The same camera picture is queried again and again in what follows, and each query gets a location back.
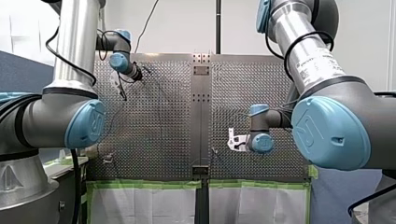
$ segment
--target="blue joint cap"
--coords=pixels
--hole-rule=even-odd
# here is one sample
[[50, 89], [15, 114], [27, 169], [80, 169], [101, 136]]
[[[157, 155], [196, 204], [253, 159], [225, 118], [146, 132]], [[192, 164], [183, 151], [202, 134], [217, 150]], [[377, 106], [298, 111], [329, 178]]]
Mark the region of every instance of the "blue joint cap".
[[297, 148], [319, 167], [352, 171], [364, 167], [370, 159], [370, 139], [364, 126], [334, 99], [303, 99], [293, 110], [291, 124]]
[[123, 37], [127, 38], [129, 42], [131, 42], [131, 33], [129, 33], [129, 31], [117, 29], [116, 32], [122, 35]]
[[116, 52], [110, 56], [110, 66], [120, 73], [128, 70], [129, 60], [121, 53]]
[[71, 119], [64, 144], [67, 148], [90, 147], [102, 134], [105, 123], [105, 107], [99, 100], [90, 100], [78, 109]]
[[273, 150], [274, 141], [271, 135], [268, 133], [259, 133], [253, 138], [251, 145], [253, 151], [260, 154], [265, 154]]
[[270, 0], [261, 0], [259, 4], [259, 11], [257, 12], [256, 29], [260, 34], [264, 34], [266, 31], [266, 21], [268, 20], [268, 14], [270, 13], [269, 8]]
[[260, 113], [264, 113], [270, 109], [269, 105], [252, 105], [250, 107], [250, 116], [253, 117], [255, 115], [258, 115]]

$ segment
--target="white wall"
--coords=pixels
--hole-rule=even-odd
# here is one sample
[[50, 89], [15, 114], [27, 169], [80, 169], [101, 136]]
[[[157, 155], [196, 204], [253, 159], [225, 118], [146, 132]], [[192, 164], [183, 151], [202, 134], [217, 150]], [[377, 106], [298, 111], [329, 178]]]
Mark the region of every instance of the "white wall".
[[[135, 44], [154, 1], [107, 1], [107, 29], [122, 27], [132, 31]], [[365, 79], [374, 91], [386, 90], [392, 81], [389, 70], [392, 1], [381, 0], [381, 4], [373, 4], [372, 0], [336, 1], [340, 27], [335, 57], [349, 74]], [[215, 3], [216, 0], [160, 0], [139, 52], [215, 51]], [[222, 53], [269, 55], [263, 35], [255, 30], [259, 0], [223, 0], [222, 4]]]
[[362, 77], [374, 91], [388, 89], [392, 0], [337, 0], [339, 32], [334, 56], [347, 73]]
[[[374, 91], [396, 90], [396, 20], [392, 14], [396, 4], [392, 0], [381, 0], [381, 4], [371, 0], [336, 1], [340, 10], [336, 59], [349, 74], [365, 79]], [[107, 1], [107, 30], [131, 31], [135, 46], [154, 2]], [[255, 30], [258, 3], [222, 1], [222, 53], [270, 54], [263, 35]], [[53, 64], [44, 43], [58, 25], [56, 13], [39, 0], [0, 0], [0, 4], [0, 50]], [[139, 52], [215, 51], [215, 12], [216, 0], [160, 0]]]
[[53, 65], [45, 42], [55, 32], [58, 18], [40, 0], [0, 0], [0, 50]]
[[[105, 8], [106, 28], [127, 29], [133, 45], [155, 0], [112, 0]], [[160, 0], [141, 38], [138, 52], [190, 53], [215, 48], [214, 0]]]

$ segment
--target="pegboard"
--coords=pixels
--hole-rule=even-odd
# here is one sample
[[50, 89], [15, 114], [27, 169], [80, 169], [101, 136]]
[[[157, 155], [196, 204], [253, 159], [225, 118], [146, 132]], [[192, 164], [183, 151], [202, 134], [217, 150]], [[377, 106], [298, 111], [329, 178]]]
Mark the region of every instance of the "pegboard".
[[[284, 103], [290, 83], [283, 63], [274, 57], [230, 55], [206, 55], [203, 63], [199, 55], [204, 57], [134, 55], [132, 60], [146, 69], [143, 81], [124, 84], [127, 102], [110, 85], [108, 62], [96, 61], [96, 90], [107, 113], [99, 158], [90, 161], [90, 180], [189, 180], [197, 164], [209, 165], [210, 178], [307, 178], [306, 161], [284, 130], [272, 131], [276, 149], [266, 156], [227, 148], [229, 127], [236, 134], [248, 133], [244, 114], [251, 105]], [[200, 69], [203, 73], [194, 74]], [[103, 163], [110, 154], [113, 161]]]
[[[189, 180], [191, 56], [135, 57], [145, 69], [142, 81], [123, 84], [126, 102], [111, 87], [108, 61], [95, 62], [106, 124], [88, 178]], [[111, 162], [103, 163], [109, 155]]]
[[210, 177], [304, 181], [307, 163], [288, 130], [271, 130], [275, 149], [266, 155], [235, 152], [226, 146], [229, 127], [235, 134], [248, 134], [251, 105], [276, 108], [285, 103], [290, 81], [283, 63], [269, 56], [214, 55], [211, 69]]

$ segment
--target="black cable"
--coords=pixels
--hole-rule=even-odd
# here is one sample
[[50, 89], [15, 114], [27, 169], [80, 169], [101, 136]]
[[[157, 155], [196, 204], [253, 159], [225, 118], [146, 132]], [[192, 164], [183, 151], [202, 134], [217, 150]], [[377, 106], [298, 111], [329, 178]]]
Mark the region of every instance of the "black cable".
[[105, 57], [102, 57], [102, 51], [99, 50], [99, 59], [100, 59], [101, 61], [104, 61], [104, 60], [106, 59], [107, 53], [108, 53], [108, 49], [107, 49], [107, 47], [108, 47], [108, 39], [107, 39], [107, 36], [104, 35], [104, 32], [103, 32], [103, 31], [101, 31], [100, 29], [97, 29], [97, 31], [99, 31], [99, 32], [101, 33], [100, 42], [101, 42], [101, 45], [102, 45], [102, 49], [105, 50]]
[[367, 202], [371, 201], [372, 199], [378, 198], [379, 196], [382, 196], [382, 195], [384, 195], [384, 194], [386, 194], [386, 193], [389, 193], [389, 192], [391, 192], [391, 191], [393, 191], [393, 190], [395, 190], [395, 189], [396, 189], [396, 184], [395, 184], [395, 185], [392, 185], [392, 186], [390, 186], [390, 187], [387, 187], [387, 188], [385, 188], [385, 189], [381, 189], [379, 192], [376, 192], [376, 193], [374, 193], [374, 194], [372, 194], [372, 195], [370, 195], [370, 196], [368, 196], [368, 197], [366, 197], [366, 198], [363, 198], [363, 199], [359, 200], [358, 202], [355, 202], [355, 203], [353, 203], [352, 205], [350, 205], [350, 206], [348, 207], [348, 209], [347, 209], [347, 212], [348, 212], [349, 215], [352, 217], [353, 209], [355, 209], [355, 208], [358, 207], [359, 205], [361, 205], [361, 204], [363, 204], [363, 203], [367, 203]]
[[160, 0], [155, 1], [154, 6], [152, 7], [151, 12], [148, 15], [148, 19], [146, 20], [146, 24], [145, 27], [143, 28], [142, 34], [140, 34], [140, 36], [137, 38], [137, 44], [136, 44], [136, 49], [134, 49], [134, 53], [137, 53], [137, 50], [139, 49], [139, 44], [140, 44], [140, 38], [143, 36], [143, 34], [146, 32], [146, 28], [148, 27], [149, 24], [149, 19], [152, 16], [152, 13], [154, 12], [155, 7], [157, 6], [158, 2]]
[[41, 95], [39, 94], [28, 94], [8, 101], [6, 104], [0, 107], [0, 123], [3, 122], [3, 120], [15, 109], [19, 108], [22, 105], [30, 104], [33, 101], [39, 99], [41, 99]]
[[81, 205], [81, 173], [78, 165], [77, 149], [70, 149], [73, 160], [73, 170], [75, 175], [75, 205], [73, 211], [72, 224], [78, 223], [79, 206]]
[[95, 77], [92, 73], [90, 73], [89, 71], [87, 71], [87, 70], [85, 70], [85, 69], [83, 69], [83, 68], [81, 68], [81, 67], [78, 67], [77, 65], [75, 65], [75, 64], [73, 64], [73, 63], [71, 63], [71, 62], [69, 62], [68, 60], [66, 60], [66, 58], [64, 58], [63, 56], [61, 56], [59, 53], [57, 53], [55, 50], [53, 50], [53, 49], [50, 47], [50, 42], [51, 42], [53, 39], [55, 39], [55, 37], [56, 37], [56, 35], [58, 34], [58, 32], [59, 32], [59, 27], [56, 29], [55, 34], [53, 34], [53, 36], [50, 37], [50, 38], [47, 40], [47, 42], [46, 42], [46, 47], [47, 47], [47, 49], [49, 50], [49, 52], [51, 52], [53, 55], [55, 55], [55, 57], [57, 57], [57, 58], [59, 58], [60, 60], [62, 60], [64, 63], [67, 63], [68, 65], [70, 65], [72, 68], [74, 68], [74, 69], [76, 69], [76, 70], [78, 70], [78, 71], [80, 71], [80, 72], [82, 72], [82, 73], [85, 73], [87, 76], [91, 77], [91, 78], [93, 79], [92, 85], [94, 86], [94, 85], [96, 84], [97, 79], [96, 79], [96, 77]]
[[376, 96], [392, 96], [396, 98], [396, 92], [394, 91], [378, 91], [375, 92], [374, 95]]
[[123, 78], [120, 76], [120, 73], [119, 73], [119, 77], [120, 77], [120, 79], [121, 79], [123, 82], [125, 82], [125, 83], [129, 83], [129, 84], [134, 84], [134, 83], [136, 83], [135, 80], [134, 80], [134, 81], [127, 81], [127, 80], [123, 79]]
[[117, 72], [117, 75], [119, 76], [119, 83], [120, 83], [121, 95], [122, 95], [122, 97], [124, 98], [124, 101], [127, 101], [127, 100], [128, 100], [128, 97], [126, 96], [125, 89], [124, 89], [123, 86], [122, 86], [120, 73]]
[[270, 50], [270, 52], [272, 54], [274, 54], [274, 56], [276, 56], [279, 59], [283, 60], [283, 57], [281, 55], [279, 55], [278, 53], [276, 53], [270, 45], [270, 41], [269, 41], [269, 37], [268, 37], [268, 32], [269, 32], [269, 23], [270, 23], [270, 19], [271, 19], [271, 10], [272, 10], [272, 4], [271, 4], [271, 0], [268, 2], [268, 16], [267, 19], [265, 20], [265, 44], [267, 45], [267, 48]]
[[125, 107], [125, 103], [126, 103], [126, 101], [123, 101], [123, 103], [121, 104], [121, 106], [119, 107], [119, 109], [116, 111], [116, 113], [115, 113], [115, 114], [113, 115], [113, 117], [111, 118], [110, 127], [109, 127], [108, 131], [106, 132], [106, 135], [105, 135], [103, 138], [101, 138], [101, 139], [99, 140], [99, 142], [96, 144], [96, 152], [98, 153], [98, 157], [99, 157], [100, 159], [102, 159], [102, 158], [101, 158], [101, 156], [100, 156], [99, 146], [102, 144], [103, 141], [105, 141], [105, 140], [110, 136], [111, 131], [112, 131], [112, 129], [113, 129], [114, 121], [116, 120], [116, 118], [118, 117], [118, 115], [119, 115], [119, 113], [122, 111], [122, 109]]
[[324, 31], [313, 31], [313, 32], [310, 32], [310, 33], [308, 33], [308, 34], [301, 35], [301, 36], [299, 36], [297, 39], [295, 39], [295, 40], [291, 43], [291, 45], [289, 46], [288, 50], [286, 51], [286, 53], [285, 53], [285, 59], [284, 59], [284, 62], [283, 62], [283, 66], [284, 66], [284, 68], [285, 68], [286, 75], [288, 76], [288, 78], [289, 78], [291, 81], [293, 81], [293, 78], [292, 78], [292, 76], [291, 76], [291, 74], [290, 74], [289, 67], [288, 67], [288, 60], [289, 60], [291, 51], [294, 49], [294, 47], [295, 47], [297, 44], [299, 44], [301, 41], [303, 41], [303, 40], [305, 40], [305, 39], [311, 37], [311, 35], [325, 35], [325, 36], [327, 36], [327, 37], [329, 38], [329, 40], [330, 40], [330, 43], [331, 43], [330, 51], [332, 51], [332, 49], [334, 48], [334, 39], [332, 38], [331, 35], [329, 35], [327, 32], [324, 32]]

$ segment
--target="white cloth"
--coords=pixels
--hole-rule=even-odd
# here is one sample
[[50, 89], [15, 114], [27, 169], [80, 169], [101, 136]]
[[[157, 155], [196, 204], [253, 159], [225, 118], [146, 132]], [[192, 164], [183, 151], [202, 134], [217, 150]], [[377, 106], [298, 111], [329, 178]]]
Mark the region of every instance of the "white cloth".
[[306, 224], [308, 189], [210, 189], [210, 224]]
[[94, 189], [91, 224], [193, 224], [195, 189]]

